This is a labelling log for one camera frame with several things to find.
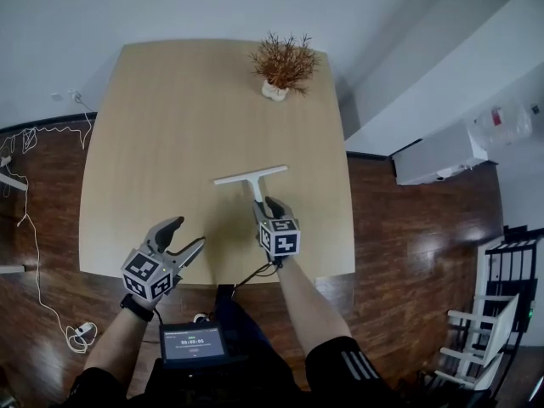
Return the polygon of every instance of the person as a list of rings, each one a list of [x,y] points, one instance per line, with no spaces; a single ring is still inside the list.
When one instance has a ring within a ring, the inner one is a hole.
[[[157,359],[145,392],[127,399],[147,322],[122,309],[88,356],[68,399],[60,406],[277,406],[292,401],[342,406],[398,406],[400,400],[361,352],[342,316],[315,289],[292,258],[278,267],[281,290],[305,356],[310,392],[295,383],[287,363],[257,324],[230,296],[218,301],[214,318],[236,330],[242,365],[188,373],[162,368]],[[154,303],[134,299],[152,310]]]

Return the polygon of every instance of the chair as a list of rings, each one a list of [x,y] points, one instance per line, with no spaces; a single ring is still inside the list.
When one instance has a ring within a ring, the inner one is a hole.
[[[442,371],[434,371],[434,373],[437,377],[441,377],[442,379],[452,383],[458,383],[469,390],[487,390],[493,383],[493,379],[495,378],[496,371],[499,369],[503,355],[504,354],[498,354],[491,361],[490,365],[485,368],[484,372],[476,379],[473,377],[465,377],[463,375],[453,377],[452,375],[448,375]]]
[[[448,311],[450,317],[461,320],[472,320],[478,326],[480,323],[489,323],[492,325],[490,330],[482,330],[478,327],[471,327],[468,330],[469,333],[485,334],[489,337],[485,350],[465,348],[462,352],[459,352],[453,349],[442,348],[440,353],[487,367],[510,338],[514,318],[516,316],[516,309],[518,308],[519,295],[516,295],[515,297],[474,296],[474,299],[484,301],[509,301],[507,306],[497,317],[462,313],[454,310]]]

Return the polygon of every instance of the dried plant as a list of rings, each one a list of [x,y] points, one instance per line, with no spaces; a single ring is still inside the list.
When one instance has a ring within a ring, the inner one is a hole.
[[[310,39],[304,35],[298,44],[297,39],[290,35],[281,41],[275,33],[269,31],[258,51],[250,54],[255,64],[253,74],[264,77],[279,89],[289,88],[302,95],[307,94],[308,88],[301,82],[311,78],[320,63],[320,58],[309,47]]]

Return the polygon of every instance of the watch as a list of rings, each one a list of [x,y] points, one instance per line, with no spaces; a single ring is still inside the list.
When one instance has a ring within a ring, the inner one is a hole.
[[[129,309],[146,322],[151,322],[153,320],[153,312],[136,303],[136,301],[133,300],[133,295],[130,293],[122,299],[119,305],[122,309]]]

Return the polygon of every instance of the potted plant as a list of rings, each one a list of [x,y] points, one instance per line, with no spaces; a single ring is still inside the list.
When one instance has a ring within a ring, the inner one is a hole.
[[[310,39],[304,35],[299,42],[290,35],[281,41],[275,33],[269,32],[258,51],[250,54],[255,64],[253,73],[264,78],[261,92],[265,97],[283,101],[289,91],[308,93],[308,88],[301,82],[311,78],[320,63],[315,51],[309,47]]]

